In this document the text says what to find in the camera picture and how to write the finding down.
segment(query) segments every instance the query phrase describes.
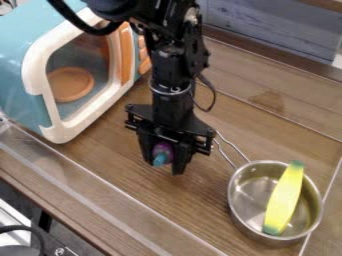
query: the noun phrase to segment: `pot handle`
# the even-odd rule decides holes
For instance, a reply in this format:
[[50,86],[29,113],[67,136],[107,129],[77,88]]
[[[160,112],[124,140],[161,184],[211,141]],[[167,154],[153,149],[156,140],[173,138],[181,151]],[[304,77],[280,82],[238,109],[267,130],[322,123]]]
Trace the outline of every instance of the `pot handle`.
[[[239,155],[243,157],[243,159],[250,163],[251,160],[247,158],[247,156],[243,154],[243,152],[240,151],[240,149],[235,146],[235,144],[232,142],[230,142],[221,135],[221,133],[219,131],[216,131],[217,135],[219,135],[219,138],[221,139],[221,141],[228,144],[234,149],[235,151],[239,153]],[[234,167],[234,169],[236,170],[238,167],[236,165],[234,164],[234,162],[231,161],[231,159],[228,158],[227,154],[224,153],[223,149],[221,149],[221,146],[220,146],[220,143],[216,139],[213,139],[213,142],[216,143],[217,145],[217,148],[219,148],[219,152],[223,156],[223,158],[227,160],[227,162],[230,163],[230,165]]]

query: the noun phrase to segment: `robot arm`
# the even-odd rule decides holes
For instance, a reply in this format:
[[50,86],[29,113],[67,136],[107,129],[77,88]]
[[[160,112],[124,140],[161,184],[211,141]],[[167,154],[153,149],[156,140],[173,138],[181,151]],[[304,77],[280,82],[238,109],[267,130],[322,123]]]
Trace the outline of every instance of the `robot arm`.
[[128,105],[127,128],[136,131],[144,160],[153,166],[172,164],[183,174],[195,153],[209,155],[215,130],[193,114],[195,79],[201,76],[209,52],[203,43],[201,15],[195,0],[84,0],[111,23],[95,29],[60,0],[48,0],[64,17],[87,33],[111,33],[123,21],[141,28],[152,62],[152,106]]

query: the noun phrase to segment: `wire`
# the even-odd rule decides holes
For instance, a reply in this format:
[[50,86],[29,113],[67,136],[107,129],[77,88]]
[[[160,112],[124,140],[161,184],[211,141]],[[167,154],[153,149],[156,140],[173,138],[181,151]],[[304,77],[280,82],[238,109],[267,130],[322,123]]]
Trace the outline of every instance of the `wire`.
[[109,24],[101,28],[96,29],[89,26],[75,14],[69,6],[61,0],[46,0],[60,15],[85,33],[95,36],[105,36],[111,34],[121,25],[121,22],[109,22]]
[[203,111],[203,112],[209,112],[216,104],[216,89],[215,89],[215,86],[212,85],[212,83],[208,81],[208,79],[201,75],[199,74],[197,76],[199,80],[201,81],[201,83],[208,87],[208,89],[211,90],[212,92],[212,102],[211,102],[211,105],[208,106],[208,108],[203,108],[201,106],[199,106],[195,98],[193,98],[193,94],[192,92],[189,92],[189,96],[191,96],[191,99],[193,101],[193,104],[196,105],[196,107]]
[[30,227],[26,226],[20,226],[20,225],[13,225],[13,226],[4,226],[0,227],[0,235],[12,231],[29,231],[38,239],[38,243],[40,243],[40,253],[38,256],[44,256],[44,252],[45,252],[45,243],[44,243],[44,239],[41,234],[38,233],[38,231]]

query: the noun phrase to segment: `light blue toy microwave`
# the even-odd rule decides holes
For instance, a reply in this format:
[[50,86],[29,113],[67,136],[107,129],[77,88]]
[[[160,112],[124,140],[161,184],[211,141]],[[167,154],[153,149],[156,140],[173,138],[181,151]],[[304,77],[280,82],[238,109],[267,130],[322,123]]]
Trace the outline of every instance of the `light blue toy microwave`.
[[[80,0],[67,3],[101,26]],[[77,136],[149,66],[128,23],[107,37],[91,36],[41,0],[0,17],[0,111],[53,143]]]

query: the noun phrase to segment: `toy microwave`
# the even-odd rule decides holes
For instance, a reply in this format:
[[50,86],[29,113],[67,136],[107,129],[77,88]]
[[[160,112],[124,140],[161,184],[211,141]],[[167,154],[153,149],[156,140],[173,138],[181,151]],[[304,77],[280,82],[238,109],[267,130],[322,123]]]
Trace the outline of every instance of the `toy microwave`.
[[[65,2],[101,26],[80,0]],[[91,36],[41,0],[0,18],[0,111],[53,143],[77,136],[149,66],[128,23],[107,37]]]

